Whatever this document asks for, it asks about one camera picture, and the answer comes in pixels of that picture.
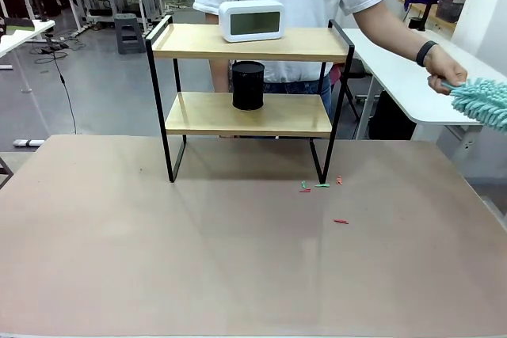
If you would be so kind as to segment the person's left hand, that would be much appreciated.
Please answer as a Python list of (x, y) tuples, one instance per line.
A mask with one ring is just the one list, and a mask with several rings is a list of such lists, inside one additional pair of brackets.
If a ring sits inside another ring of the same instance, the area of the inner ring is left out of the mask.
[(439, 45), (429, 49), (424, 65), (429, 72), (428, 85), (436, 93), (450, 94), (443, 82), (457, 87), (467, 80), (467, 71)]

